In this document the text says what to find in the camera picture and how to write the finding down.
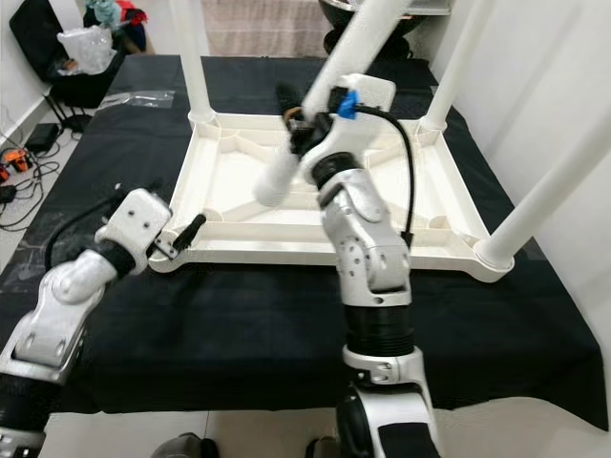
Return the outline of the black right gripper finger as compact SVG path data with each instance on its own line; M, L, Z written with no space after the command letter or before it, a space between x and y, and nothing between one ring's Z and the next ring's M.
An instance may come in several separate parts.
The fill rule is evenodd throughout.
M302 108L303 96L292 84L276 83L275 95L281 111L281 121L288 130L304 130L311 126Z

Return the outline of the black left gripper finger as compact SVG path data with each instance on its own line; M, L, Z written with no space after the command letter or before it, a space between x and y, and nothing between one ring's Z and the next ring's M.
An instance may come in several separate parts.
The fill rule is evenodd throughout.
M178 238L174 240L175 250L184 250L189 247L197 238L201 227L207 222L205 214L197 214L197 216L188 223L182 231L179 232Z

